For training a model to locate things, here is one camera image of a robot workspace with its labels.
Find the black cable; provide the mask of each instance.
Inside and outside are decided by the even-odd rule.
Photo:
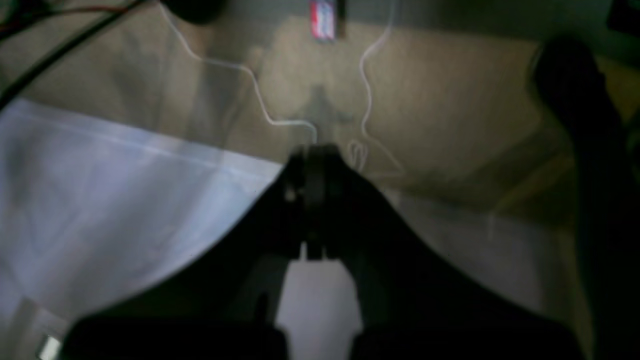
[[[31,14],[46,13],[50,10],[49,3],[44,0],[13,0],[9,15],[0,25],[0,41],[4,41],[35,24],[36,19],[32,18]]]
[[[5,21],[0,24],[0,42],[17,35],[27,29],[30,29],[35,24],[48,20],[52,17],[60,15],[72,15],[76,13],[96,13],[96,12],[123,12],[124,9],[115,8],[111,6],[84,6],[78,8],[61,9],[61,10],[47,10],[46,12],[35,12],[24,14],[19,19],[13,21]]]
[[[9,105],[9,103],[20,94],[29,84],[33,82],[38,76],[45,72],[51,65],[55,64],[64,55],[71,52],[78,45],[82,44],[90,37],[97,34],[100,30],[114,23],[116,20],[129,13],[139,5],[143,4],[146,0],[134,0],[127,5],[122,6],[122,12],[113,13],[105,16],[103,19],[98,20],[95,24],[89,25],[87,28],[81,30],[78,34],[72,36],[64,44],[60,45],[57,49],[51,51],[44,58],[34,64],[27,72],[18,78],[14,83],[9,85],[2,93],[0,97],[0,112]]]

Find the white cord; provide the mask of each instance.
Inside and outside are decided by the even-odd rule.
[[[309,128],[311,130],[312,143],[314,143],[314,144],[318,143],[318,130],[317,130],[316,126],[313,125],[313,123],[311,123],[310,121],[307,121],[307,120],[273,120],[271,118],[271,116],[269,116],[269,112],[267,111],[267,107],[265,106],[264,100],[262,99],[262,94],[260,93],[260,87],[258,86],[258,80],[255,77],[255,74],[253,73],[253,71],[251,69],[249,69],[247,66],[244,66],[244,65],[239,64],[239,63],[232,63],[232,62],[229,62],[229,61],[224,61],[224,60],[219,60],[219,59],[212,59],[212,58],[203,58],[200,55],[197,55],[196,53],[194,53],[193,50],[191,49],[191,46],[189,45],[189,42],[187,41],[187,39],[180,32],[178,27],[173,23],[173,21],[171,20],[171,18],[167,14],[166,10],[164,9],[164,6],[161,3],[158,3],[158,6],[160,6],[160,10],[162,10],[162,14],[164,16],[164,19],[167,21],[167,24],[169,24],[169,27],[176,34],[176,36],[178,37],[178,39],[182,43],[182,46],[187,51],[187,53],[190,55],[190,57],[192,57],[192,58],[194,58],[194,59],[196,59],[198,61],[202,61],[204,63],[207,63],[209,65],[225,67],[227,69],[235,69],[235,70],[239,70],[239,71],[247,73],[249,76],[251,76],[251,79],[253,80],[253,88],[255,90],[255,95],[258,97],[258,101],[260,102],[260,107],[262,108],[262,113],[264,114],[264,118],[267,120],[267,122],[269,122],[269,124],[274,125],[274,126],[305,126],[305,127]]]
[[[389,11],[389,21],[387,23],[387,28],[385,32],[380,35],[380,37],[376,40],[375,43],[371,44],[369,48],[362,54],[360,58],[360,76],[362,77],[362,81],[367,89],[367,111],[362,117],[362,121],[360,123],[360,130],[362,131],[362,137],[366,140],[376,144],[391,160],[391,162],[398,169],[397,172],[392,173],[375,173],[370,174],[369,177],[398,177],[403,176],[405,174],[404,167],[396,159],[396,157],[387,149],[378,139],[374,138],[367,132],[367,121],[369,121],[369,117],[371,116],[371,110],[373,107],[373,95],[371,90],[371,84],[369,83],[369,79],[367,78],[367,74],[364,70],[365,61],[368,57],[374,54],[376,51],[380,50],[382,45],[389,39],[391,35],[391,30],[394,24],[394,17],[396,14],[396,0],[390,0],[390,11]],[[367,163],[367,157],[369,156],[369,148],[358,140],[351,140],[347,146],[347,151],[349,154],[349,162],[351,166],[356,169],[358,172],[362,172]]]

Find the dark surface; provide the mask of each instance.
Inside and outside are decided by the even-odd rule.
[[[538,93],[572,139],[578,173],[576,248],[595,326],[597,359],[640,357],[637,219],[640,191],[623,127],[589,48],[547,44],[535,70]]]
[[[547,41],[578,34],[598,54],[640,67],[640,38],[607,27],[611,0],[407,0],[401,26]]]
[[[613,30],[640,37],[640,1],[614,0],[608,23]]]
[[[352,360],[375,359],[582,359],[562,329],[455,329],[373,327],[357,337]]]
[[[384,196],[344,164],[335,148],[316,148],[309,154],[322,157],[311,161],[321,166],[304,166],[300,154],[293,156],[275,183],[218,245],[154,289],[77,325],[63,353],[85,344],[100,347],[116,341],[125,344],[122,348],[136,345],[131,333],[115,333],[114,323],[124,327],[127,319],[141,324],[138,332],[145,322],[155,326],[160,319],[170,323],[235,321],[249,326],[258,314],[260,322],[264,319],[269,325],[275,314],[265,315],[265,301],[276,304],[279,294],[267,299],[247,297],[240,289],[262,256],[294,259],[305,241],[326,248],[343,262],[356,284],[365,328],[391,326],[388,329],[399,334],[392,336],[400,353],[416,346],[417,333],[411,329],[428,325],[433,331],[442,330],[443,341],[461,346],[473,345],[483,334],[493,332],[511,334],[520,351],[535,348],[551,357],[566,359],[563,356],[570,354],[570,359],[581,358],[573,335],[562,325],[500,298],[432,252]],[[307,186],[320,173],[324,179],[313,179],[314,185]],[[298,195],[286,197],[291,190]],[[306,201],[309,191],[314,192],[313,201]],[[273,273],[262,275],[268,278]],[[282,283],[284,273],[278,275]],[[255,311],[238,317],[230,311],[238,302],[254,304]],[[113,330],[103,331],[101,324]],[[92,333],[82,327],[93,329]],[[413,335],[403,335],[406,331]],[[169,341],[170,335],[165,334],[164,339]],[[493,357],[514,354],[484,349],[483,355]],[[449,358],[444,352],[434,356]]]
[[[49,4],[44,0],[13,0],[9,9],[9,16],[4,22],[24,20],[29,14],[48,11]]]
[[[204,25],[220,16],[227,0],[163,0],[163,3],[182,20]]]
[[[287,359],[282,332],[255,324],[198,320],[86,320],[74,327],[62,360]]]
[[[98,20],[94,24],[87,26],[86,28],[78,31],[75,35],[71,36],[67,41],[62,43],[56,49],[46,54],[42,59],[38,60],[35,65],[29,68],[23,75],[21,75],[16,81],[7,86],[2,92],[0,97],[0,111],[9,105],[10,102],[16,98],[27,86],[29,86],[38,76],[42,75],[52,65],[64,58],[78,46],[85,41],[91,39],[91,37],[99,34],[102,30],[114,24],[120,20],[124,15],[128,14],[131,10],[139,7],[145,2],[145,0],[133,0],[127,1],[123,6],[122,12],[113,13],[107,15]]]

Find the black object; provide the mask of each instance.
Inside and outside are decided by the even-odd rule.
[[[47,13],[50,6],[44,0],[15,0],[9,9],[9,16],[2,23],[3,29],[0,31],[0,42],[28,29],[36,23],[34,13]]]
[[[16,96],[18,96],[21,91],[29,86],[29,84],[31,84],[33,80],[35,80],[38,76],[45,72],[51,65],[55,64],[58,60],[71,52],[71,50],[75,49],[78,45],[87,41],[89,38],[96,35],[107,26],[113,24],[125,14],[129,13],[131,10],[142,5],[144,2],[145,0],[134,0],[131,2],[127,2],[127,4],[122,6],[122,12],[107,15],[103,19],[98,20],[95,24],[89,25],[87,28],[81,30],[78,34],[72,36],[57,49],[51,51],[44,58],[39,60],[38,63],[27,70],[23,75],[21,75],[21,77],[18,78],[18,80],[9,85],[4,90],[4,92],[2,92],[2,97],[0,97],[0,111],[3,111],[4,108],[9,105],[9,103]]]
[[[547,42],[533,75],[541,100],[574,142],[620,126],[620,116],[607,94],[605,76],[585,43],[567,36]]]
[[[172,13],[186,22],[207,24],[220,16],[227,0],[162,0]]]
[[[44,0],[14,0],[4,23],[28,19],[32,13],[48,12],[51,8]]]
[[[262,320],[229,325],[228,309],[242,300],[243,283],[261,256],[295,259],[303,241],[312,258],[322,253],[339,258],[354,278],[366,327],[353,349],[355,359],[396,359],[402,357],[394,354],[414,351],[430,359],[449,359],[451,354],[582,358],[563,326],[505,301],[432,252],[384,196],[344,164],[336,147],[323,146],[296,152],[244,218],[200,259],[159,286],[75,326],[63,347],[63,359],[157,359],[144,354],[158,329],[164,329],[161,339],[172,351],[185,348],[173,358],[214,358],[204,348],[216,347],[219,341],[225,342],[222,347],[242,343],[243,332],[233,332],[234,339],[207,337],[205,347],[185,339],[184,333],[194,331],[189,326],[196,324],[199,331],[244,326],[248,334],[269,326]],[[135,331],[128,329],[132,323]],[[279,349],[279,337],[273,339]],[[244,340],[250,347],[256,338]],[[195,336],[192,341],[205,340]],[[447,346],[456,348],[447,351]],[[109,357],[106,347],[117,351]],[[256,347],[264,348],[262,343]],[[265,350],[257,358],[274,359],[274,354],[285,358],[279,350]]]
[[[636,144],[631,150],[631,158],[633,159],[634,166],[640,170],[640,144]]]
[[[640,0],[614,0],[607,25],[612,30],[640,37]]]

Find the floor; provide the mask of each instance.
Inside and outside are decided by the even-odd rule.
[[[608,8],[604,0],[396,0],[392,35],[366,65],[374,101],[368,128],[407,173],[380,182],[569,228],[570,147],[532,98],[527,71],[541,40],[580,34],[600,55],[629,119],[640,105],[640,39],[608,30]],[[251,67],[274,118],[309,119],[321,142],[345,151],[350,139],[366,142],[358,61],[389,15],[390,0],[348,0],[344,36],[334,44],[311,37],[306,1],[233,0],[214,24],[180,28],[198,54]],[[0,84],[88,21],[52,20],[2,44]],[[246,74],[190,58],[156,5],[65,58],[25,96],[279,162],[310,141],[303,127],[264,120]],[[368,145],[364,173],[393,171],[387,156]]]

